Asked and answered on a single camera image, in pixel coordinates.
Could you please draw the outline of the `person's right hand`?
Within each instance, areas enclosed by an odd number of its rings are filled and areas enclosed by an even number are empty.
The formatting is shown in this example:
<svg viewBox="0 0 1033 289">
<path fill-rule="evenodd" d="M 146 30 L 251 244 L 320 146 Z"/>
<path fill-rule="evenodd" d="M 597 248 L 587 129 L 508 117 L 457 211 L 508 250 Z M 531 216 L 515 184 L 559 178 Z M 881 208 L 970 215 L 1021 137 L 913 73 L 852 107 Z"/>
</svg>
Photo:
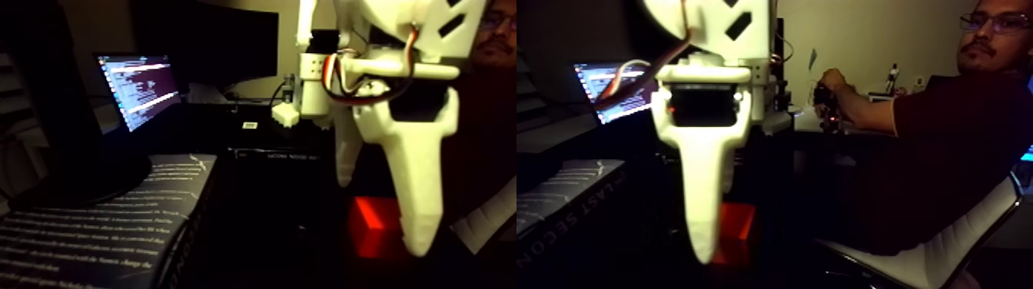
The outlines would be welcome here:
<svg viewBox="0 0 1033 289">
<path fill-rule="evenodd" d="M 835 93 L 846 81 L 837 68 L 826 69 L 817 82 L 814 90 L 814 105 L 831 105 L 835 102 Z"/>
</svg>

